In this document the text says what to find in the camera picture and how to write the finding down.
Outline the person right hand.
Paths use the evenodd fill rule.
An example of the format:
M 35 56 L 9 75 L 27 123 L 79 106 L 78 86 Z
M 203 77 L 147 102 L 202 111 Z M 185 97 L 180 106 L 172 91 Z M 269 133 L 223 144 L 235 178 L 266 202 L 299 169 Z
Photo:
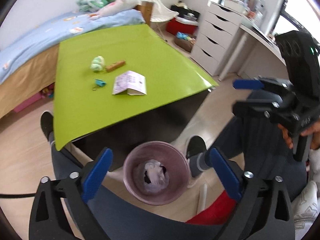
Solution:
M 287 144 L 287 146 L 290 149 L 293 149 L 293 140 L 289 136 L 288 130 L 283 127 L 281 124 L 278 124 L 278 128 L 282 131 L 283 138 Z M 312 141 L 310 144 L 310 148 L 312 150 L 317 150 L 320 147 L 320 123 L 319 120 L 315 122 L 312 126 L 310 126 L 308 129 L 304 130 L 302 133 L 300 133 L 301 136 L 307 137 L 309 135 L 312 135 Z

